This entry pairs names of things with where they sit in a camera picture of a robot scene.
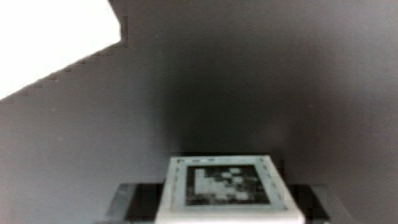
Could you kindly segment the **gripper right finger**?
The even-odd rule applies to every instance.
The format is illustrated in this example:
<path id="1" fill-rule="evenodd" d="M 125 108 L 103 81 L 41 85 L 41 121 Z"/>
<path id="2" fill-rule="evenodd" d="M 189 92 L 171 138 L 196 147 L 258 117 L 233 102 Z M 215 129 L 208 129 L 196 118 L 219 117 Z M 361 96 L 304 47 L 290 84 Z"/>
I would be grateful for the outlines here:
<path id="1" fill-rule="evenodd" d="M 318 197 L 325 213 L 329 215 L 329 221 L 325 224 L 361 224 L 361 222 L 352 217 L 331 187 L 327 185 L 315 184 L 311 189 Z"/>

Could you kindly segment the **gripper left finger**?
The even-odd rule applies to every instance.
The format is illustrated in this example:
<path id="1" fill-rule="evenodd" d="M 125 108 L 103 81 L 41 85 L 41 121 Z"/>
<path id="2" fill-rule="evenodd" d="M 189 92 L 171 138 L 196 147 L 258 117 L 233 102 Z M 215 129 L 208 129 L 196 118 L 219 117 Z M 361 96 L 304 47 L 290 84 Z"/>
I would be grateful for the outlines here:
<path id="1" fill-rule="evenodd" d="M 94 224 L 134 224 L 132 205 L 139 185 L 123 183 L 118 187 L 105 216 Z"/>

